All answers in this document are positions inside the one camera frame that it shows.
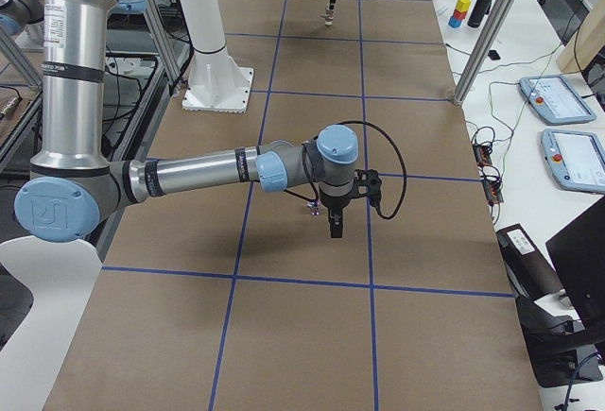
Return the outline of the black laptop monitor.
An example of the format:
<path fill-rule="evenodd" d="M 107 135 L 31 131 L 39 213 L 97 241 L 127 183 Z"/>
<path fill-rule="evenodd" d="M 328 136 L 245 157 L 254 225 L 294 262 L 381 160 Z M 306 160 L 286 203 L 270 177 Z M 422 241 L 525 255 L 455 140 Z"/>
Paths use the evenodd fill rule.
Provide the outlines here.
<path fill-rule="evenodd" d="M 585 326 L 604 322 L 604 198 L 546 242 L 562 287 Z"/>

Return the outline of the teach pendant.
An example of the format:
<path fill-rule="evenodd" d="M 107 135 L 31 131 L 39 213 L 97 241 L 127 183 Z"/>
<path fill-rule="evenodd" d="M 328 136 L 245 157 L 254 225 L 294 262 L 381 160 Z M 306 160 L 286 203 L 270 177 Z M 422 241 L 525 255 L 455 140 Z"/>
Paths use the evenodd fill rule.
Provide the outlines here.
<path fill-rule="evenodd" d="M 548 128 L 540 140 L 544 159 L 562 189 L 604 194 L 604 148 L 594 133 Z"/>
<path fill-rule="evenodd" d="M 584 124 L 596 120 L 595 113 L 563 75 L 523 77 L 519 86 L 530 107 L 548 125 Z"/>

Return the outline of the orange circuit board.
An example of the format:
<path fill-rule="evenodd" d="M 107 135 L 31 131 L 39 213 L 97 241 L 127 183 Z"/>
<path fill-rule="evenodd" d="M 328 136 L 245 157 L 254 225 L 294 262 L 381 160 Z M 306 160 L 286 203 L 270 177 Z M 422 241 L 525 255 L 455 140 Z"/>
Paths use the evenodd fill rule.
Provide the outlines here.
<path fill-rule="evenodd" d="M 494 180 L 482 181 L 484 193 L 490 206 L 499 205 L 504 201 L 501 194 L 501 182 Z"/>
<path fill-rule="evenodd" d="M 473 152 L 478 166 L 492 166 L 491 159 L 492 148 L 486 145 L 473 145 Z"/>

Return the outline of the black box with label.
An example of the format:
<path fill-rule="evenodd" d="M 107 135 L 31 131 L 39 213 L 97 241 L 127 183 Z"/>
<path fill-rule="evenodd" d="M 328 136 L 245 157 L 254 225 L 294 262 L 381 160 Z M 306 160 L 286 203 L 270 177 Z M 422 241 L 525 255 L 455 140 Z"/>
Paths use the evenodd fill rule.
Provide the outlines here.
<path fill-rule="evenodd" d="M 522 293 L 537 300 L 563 289 L 554 268 L 520 224 L 496 232 L 500 251 Z"/>

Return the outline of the orange circuit board lower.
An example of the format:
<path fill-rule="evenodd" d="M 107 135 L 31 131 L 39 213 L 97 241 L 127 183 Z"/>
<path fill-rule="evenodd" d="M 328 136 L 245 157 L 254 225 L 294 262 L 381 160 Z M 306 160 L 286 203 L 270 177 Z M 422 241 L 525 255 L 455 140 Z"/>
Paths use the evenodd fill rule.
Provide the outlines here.
<path fill-rule="evenodd" d="M 484 193 L 490 206 L 499 205 L 504 201 L 501 194 L 501 182 L 494 180 L 482 181 Z"/>

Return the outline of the stacked coloured blocks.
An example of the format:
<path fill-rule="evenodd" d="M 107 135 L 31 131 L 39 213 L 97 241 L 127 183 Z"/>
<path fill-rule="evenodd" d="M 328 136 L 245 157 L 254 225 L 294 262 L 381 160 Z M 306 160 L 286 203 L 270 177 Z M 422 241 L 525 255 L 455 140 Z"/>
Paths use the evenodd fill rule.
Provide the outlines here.
<path fill-rule="evenodd" d="M 457 0 L 454 11 L 448 20 L 448 25 L 452 28 L 459 28 L 466 18 L 472 0 Z"/>

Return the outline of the white pedestal column base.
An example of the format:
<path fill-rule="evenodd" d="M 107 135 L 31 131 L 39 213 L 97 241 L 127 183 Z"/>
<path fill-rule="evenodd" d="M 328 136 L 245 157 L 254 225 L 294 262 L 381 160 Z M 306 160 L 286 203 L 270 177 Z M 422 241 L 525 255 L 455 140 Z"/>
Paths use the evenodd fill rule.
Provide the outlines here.
<path fill-rule="evenodd" d="M 218 0 L 180 0 L 194 50 L 182 106 L 188 111 L 244 112 L 254 70 L 229 54 Z"/>

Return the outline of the orange circuit board upper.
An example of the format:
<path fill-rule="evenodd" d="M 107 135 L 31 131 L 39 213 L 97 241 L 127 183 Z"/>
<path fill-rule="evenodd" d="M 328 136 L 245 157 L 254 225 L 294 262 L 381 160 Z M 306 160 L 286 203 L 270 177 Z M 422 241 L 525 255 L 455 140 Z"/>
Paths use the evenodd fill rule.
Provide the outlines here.
<path fill-rule="evenodd" d="M 478 166 L 492 166 L 491 159 L 492 148 L 486 145 L 473 145 L 473 152 Z"/>

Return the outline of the white PPR valve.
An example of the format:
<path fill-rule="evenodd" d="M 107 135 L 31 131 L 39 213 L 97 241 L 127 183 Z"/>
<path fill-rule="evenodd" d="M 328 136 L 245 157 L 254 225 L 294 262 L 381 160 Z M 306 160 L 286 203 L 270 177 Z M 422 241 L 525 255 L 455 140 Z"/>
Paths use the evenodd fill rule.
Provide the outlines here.
<path fill-rule="evenodd" d="M 324 24 L 326 26 L 332 26 L 334 22 L 334 11 L 332 9 L 326 8 L 322 18 L 324 19 Z"/>

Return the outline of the upper teach pendant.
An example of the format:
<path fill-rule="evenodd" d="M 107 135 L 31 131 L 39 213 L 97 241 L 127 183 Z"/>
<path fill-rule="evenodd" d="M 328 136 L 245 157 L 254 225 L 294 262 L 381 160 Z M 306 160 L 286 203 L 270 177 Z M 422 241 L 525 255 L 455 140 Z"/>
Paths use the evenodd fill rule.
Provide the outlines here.
<path fill-rule="evenodd" d="M 530 107 L 548 125 L 584 124 L 596 120 L 595 113 L 563 75 L 523 77 L 519 86 Z"/>

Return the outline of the small metal pipe fitting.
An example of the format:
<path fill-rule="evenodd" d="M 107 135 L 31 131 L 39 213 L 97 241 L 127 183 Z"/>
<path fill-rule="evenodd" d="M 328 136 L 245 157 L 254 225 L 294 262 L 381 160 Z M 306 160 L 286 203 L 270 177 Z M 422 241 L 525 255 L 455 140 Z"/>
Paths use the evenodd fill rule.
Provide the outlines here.
<path fill-rule="evenodd" d="M 320 215 L 320 204 L 317 201 L 308 202 L 306 206 L 313 216 Z"/>

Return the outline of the lower teach pendant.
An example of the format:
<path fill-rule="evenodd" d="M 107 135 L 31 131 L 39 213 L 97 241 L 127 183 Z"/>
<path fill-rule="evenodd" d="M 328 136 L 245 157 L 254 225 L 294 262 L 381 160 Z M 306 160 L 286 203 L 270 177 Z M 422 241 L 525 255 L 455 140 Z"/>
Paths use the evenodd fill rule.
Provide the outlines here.
<path fill-rule="evenodd" d="M 562 189 L 604 194 L 604 148 L 594 133 L 548 128 L 540 140 L 544 159 Z"/>

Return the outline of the black water bottle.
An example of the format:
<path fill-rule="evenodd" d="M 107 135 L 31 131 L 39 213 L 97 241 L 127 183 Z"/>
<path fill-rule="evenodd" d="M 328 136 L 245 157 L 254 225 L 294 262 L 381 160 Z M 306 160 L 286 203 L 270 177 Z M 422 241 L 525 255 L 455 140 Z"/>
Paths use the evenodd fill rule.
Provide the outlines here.
<path fill-rule="evenodd" d="M 467 26 L 472 28 L 478 28 L 484 16 L 488 13 L 492 0 L 475 0 L 475 6 L 470 14 L 467 21 Z"/>

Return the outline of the aluminium frame post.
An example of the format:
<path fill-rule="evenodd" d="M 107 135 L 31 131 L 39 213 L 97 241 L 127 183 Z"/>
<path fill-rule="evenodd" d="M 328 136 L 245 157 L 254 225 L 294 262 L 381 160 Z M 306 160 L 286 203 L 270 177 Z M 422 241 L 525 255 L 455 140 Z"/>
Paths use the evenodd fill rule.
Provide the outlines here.
<path fill-rule="evenodd" d="M 463 104 L 513 3 L 514 0 L 494 0 L 490 15 L 458 80 L 453 94 L 455 105 Z"/>

